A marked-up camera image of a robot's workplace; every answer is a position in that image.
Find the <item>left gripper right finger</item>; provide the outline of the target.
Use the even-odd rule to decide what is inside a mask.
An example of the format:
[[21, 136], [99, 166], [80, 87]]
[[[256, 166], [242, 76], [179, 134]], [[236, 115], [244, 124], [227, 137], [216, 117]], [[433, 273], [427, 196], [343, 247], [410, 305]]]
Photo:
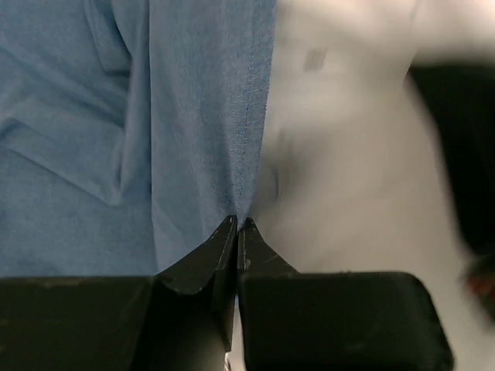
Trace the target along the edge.
[[238, 300], [249, 370], [451, 370], [432, 298], [397, 271], [303, 274], [264, 242], [238, 235]]

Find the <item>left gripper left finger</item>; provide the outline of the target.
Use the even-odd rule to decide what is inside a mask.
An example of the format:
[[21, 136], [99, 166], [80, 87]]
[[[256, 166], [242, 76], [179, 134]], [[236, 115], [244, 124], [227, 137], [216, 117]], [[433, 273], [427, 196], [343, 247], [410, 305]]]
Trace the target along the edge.
[[1, 281], [3, 370], [221, 370], [231, 348], [237, 221], [153, 276]]

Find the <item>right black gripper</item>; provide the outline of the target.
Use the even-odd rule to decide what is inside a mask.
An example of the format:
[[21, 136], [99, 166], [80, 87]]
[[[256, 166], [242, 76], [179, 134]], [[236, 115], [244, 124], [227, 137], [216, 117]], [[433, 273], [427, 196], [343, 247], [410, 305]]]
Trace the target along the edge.
[[443, 211], [421, 249], [442, 316], [494, 330], [494, 68], [415, 66], [408, 72], [434, 135]]

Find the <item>white pillow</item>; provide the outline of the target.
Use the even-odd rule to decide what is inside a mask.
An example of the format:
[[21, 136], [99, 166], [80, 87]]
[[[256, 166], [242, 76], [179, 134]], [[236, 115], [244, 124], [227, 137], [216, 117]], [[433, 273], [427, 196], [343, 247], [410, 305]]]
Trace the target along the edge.
[[494, 59], [492, 1], [280, 1], [258, 203], [300, 271], [464, 265], [413, 63]]

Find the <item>blue pillowcase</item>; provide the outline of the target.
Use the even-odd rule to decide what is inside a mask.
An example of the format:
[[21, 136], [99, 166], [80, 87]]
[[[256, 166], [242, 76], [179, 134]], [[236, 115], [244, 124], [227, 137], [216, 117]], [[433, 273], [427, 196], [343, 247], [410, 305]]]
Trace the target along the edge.
[[273, 1], [1, 3], [1, 274], [150, 275], [248, 215]]

